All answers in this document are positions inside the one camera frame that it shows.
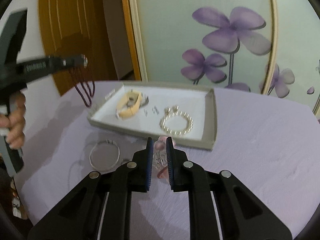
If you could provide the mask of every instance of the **white tray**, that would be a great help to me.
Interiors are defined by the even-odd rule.
[[[118,119],[116,104],[132,89],[147,95],[149,103],[140,108],[135,116]],[[217,133],[217,117],[214,91],[210,87],[164,82],[122,82],[91,109],[88,120],[92,125],[102,128],[157,139],[166,134],[159,125],[164,109],[175,105],[192,117],[193,128],[183,136],[168,136],[172,136],[180,145],[211,150]],[[185,124],[186,121],[180,117],[166,122],[173,130],[180,130]]]

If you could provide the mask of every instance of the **silver bracelet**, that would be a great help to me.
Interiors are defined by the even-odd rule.
[[[173,107],[166,108],[164,110],[164,117],[160,121],[160,127],[162,130],[164,130],[168,134],[185,135],[186,133],[189,133],[192,129],[193,120],[192,120],[191,116],[189,114],[187,114],[186,112],[178,111],[178,109],[179,109],[179,106],[173,106]],[[172,130],[165,125],[165,122],[169,118],[174,117],[174,116],[181,116],[187,120],[187,125],[183,130]]]
[[[94,166],[93,163],[92,163],[92,153],[93,153],[93,151],[94,151],[100,144],[103,144],[103,143],[112,144],[112,145],[116,146],[116,147],[118,148],[118,158],[117,158],[116,162],[115,162],[113,165],[111,165],[110,167],[108,167],[108,168],[106,168],[106,169],[104,169],[104,170],[99,170],[99,169],[98,169],[96,166]],[[120,159],[120,148],[119,148],[118,144],[117,144],[115,141],[112,141],[112,140],[109,140],[109,139],[97,142],[97,143],[93,146],[93,148],[92,148],[92,150],[91,150],[91,152],[90,152],[90,154],[89,154],[89,162],[90,162],[90,165],[91,165],[92,168],[94,168],[96,171],[100,171],[100,172],[106,172],[106,171],[110,171],[111,169],[113,169],[113,168],[117,165],[117,163],[119,162],[119,159]]]

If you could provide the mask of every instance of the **metal screw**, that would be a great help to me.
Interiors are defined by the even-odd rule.
[[[99,172],[97,171],[92,171],[89,174],[90,179],[96,179],[97,177],[99,177]]]
[[[231,177],[231,172],[230,171],[221,171],[221,175],[225,178],[230,178]]]
[[[193,166],[193,163],[187,161],[187,162],[184,162],[184,163],[183,163],[183,166],[185,166],[186,168],[191,168],[191,167]]]
[[[133,168],[137,167],[137,164],[135,162],[129,162],[129,163],[127,163],[127,167],[129,169],[133,169]]]

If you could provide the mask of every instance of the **pearl bracelet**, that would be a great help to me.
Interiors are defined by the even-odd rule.
[[[162,130],[164,130],[168,134],[172,135],[185,135],[186,133],[189,133],[193,126],[193,120],[189,114],[186,112],[178,111],[179,106],[173,106],[172,108],[166,108],[164,110],[164,117],[160,121],[160,127]],[[181,116],[184,119],[187,120],[187,125],[183,130],[171,130],[169,127],[165,125],[165,122],[174,116]]]

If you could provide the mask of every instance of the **floral wall decal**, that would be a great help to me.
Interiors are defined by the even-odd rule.
[[[253,54],[262,56],[271,50],[271,42],[254,30],[266,26],[265,20],[246,7],[235,7],[230,18],[212,7],[202,7],[192,14],[197,22],[218,28],[202,39],[209,49],[230,54],[228,85],[232,84],[234,54],[240,49],[240,42]]]
[[[188,49],[182,54],[182,58],[190,66],[182,68],[181,74],[192,80],[194,85],[197,85],[204,75],[214,83],[223,82],[227,78],[227,75],[219,69],[219,67],[226,66],[227,61],[218,53],[205,58],[199,50]]]
[[[280,73],[279,65],[276,64],[276,68],[272,76],[268,95],[270,95],[273,89],[275,89],[277,97],[285,98],[287,95],[289,95],[289,92],[290,92],[287,85],[293,84],[294,81],[295,81],[295,77],[291,69],[286,68]],[[259,84],[259,87],[261,90],[263,89],[263,84],[264,84],[263,82]]]
[[[315,88],[314,87],[311,87],[307,90],[307,94],[308,95],[312,95],[313,93],[315,92]]]

